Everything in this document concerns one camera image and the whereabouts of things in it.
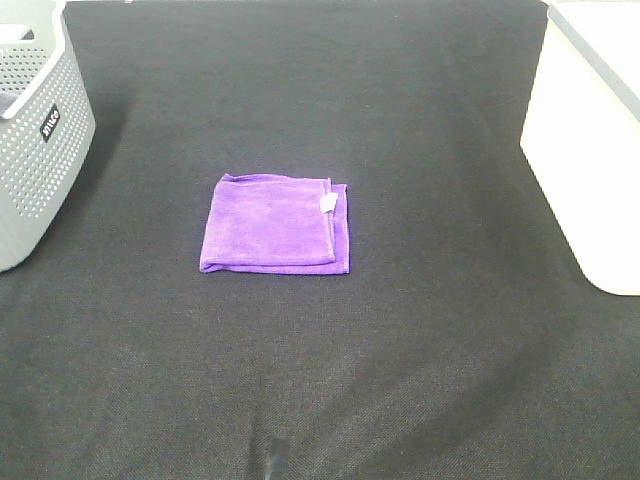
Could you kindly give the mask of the purple towel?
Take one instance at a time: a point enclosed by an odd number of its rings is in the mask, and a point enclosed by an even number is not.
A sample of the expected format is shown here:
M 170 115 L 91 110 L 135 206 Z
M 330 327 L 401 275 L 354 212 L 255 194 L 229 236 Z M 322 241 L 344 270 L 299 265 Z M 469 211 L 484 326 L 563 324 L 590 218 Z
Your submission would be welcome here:
M 329 178 L 224 175 L 213 191 L 199 270 L 349 273 L 347 186 Z

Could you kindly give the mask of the black fabric table cover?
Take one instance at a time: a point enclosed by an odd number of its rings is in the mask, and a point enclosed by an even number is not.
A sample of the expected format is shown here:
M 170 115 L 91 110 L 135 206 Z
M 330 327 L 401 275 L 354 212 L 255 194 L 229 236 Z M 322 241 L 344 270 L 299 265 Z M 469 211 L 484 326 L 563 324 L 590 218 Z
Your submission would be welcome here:
M 96 118 L 1 277 L 5 479 L 635 479 L 639 302 L 519 137 L 539 1 L 75 2 Z M 351 271 L 198 269 L 224 174 L 329 177 Z

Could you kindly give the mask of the white plastic bin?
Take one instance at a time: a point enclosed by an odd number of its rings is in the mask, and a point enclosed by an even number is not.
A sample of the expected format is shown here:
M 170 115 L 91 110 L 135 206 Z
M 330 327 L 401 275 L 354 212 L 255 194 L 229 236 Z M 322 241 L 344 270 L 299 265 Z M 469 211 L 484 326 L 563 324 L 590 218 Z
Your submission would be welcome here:
M 548 4 L 520 146 L 586 279 L 638 295 L 638 2 Z

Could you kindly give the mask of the grey perforated plastic basket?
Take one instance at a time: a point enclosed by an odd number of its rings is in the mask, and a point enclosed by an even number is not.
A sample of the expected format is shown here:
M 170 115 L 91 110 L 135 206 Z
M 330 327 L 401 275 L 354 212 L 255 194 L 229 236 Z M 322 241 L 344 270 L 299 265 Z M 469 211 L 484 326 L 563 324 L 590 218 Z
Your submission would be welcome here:
M 85 161 L 96 123 L 63 1 L 1 4 L 1 268 L 36 248 Z

